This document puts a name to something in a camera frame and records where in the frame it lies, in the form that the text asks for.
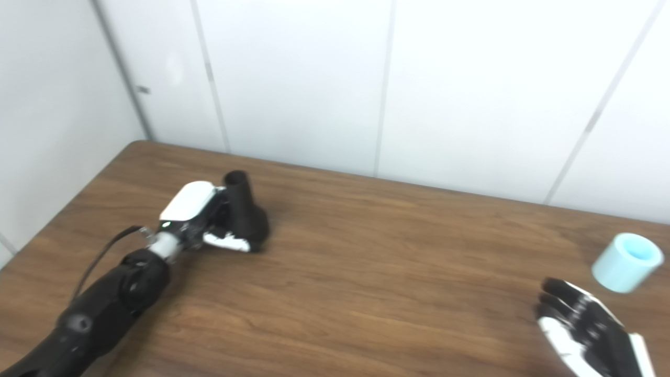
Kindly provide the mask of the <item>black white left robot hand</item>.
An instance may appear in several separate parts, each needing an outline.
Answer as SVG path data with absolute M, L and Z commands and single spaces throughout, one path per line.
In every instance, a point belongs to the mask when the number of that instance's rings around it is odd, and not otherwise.
M 209 245 L 244 253 L 252 251 L 248 240 L 237 238 L 227 225 L 217 224 L 228 210 L 227 189 L 207 181 L 184 185 L 159 217 L 159 228 L 149 250 L 163 260 L 183 250 Z

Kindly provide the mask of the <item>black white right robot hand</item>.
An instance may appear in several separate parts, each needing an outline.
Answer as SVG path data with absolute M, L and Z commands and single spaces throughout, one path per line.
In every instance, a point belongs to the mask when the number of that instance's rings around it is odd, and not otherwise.
M 628 332 L 593 294 L 546 278 L 534 314 L 562 362 L 576 376 L 655 376 L 646 341 Z

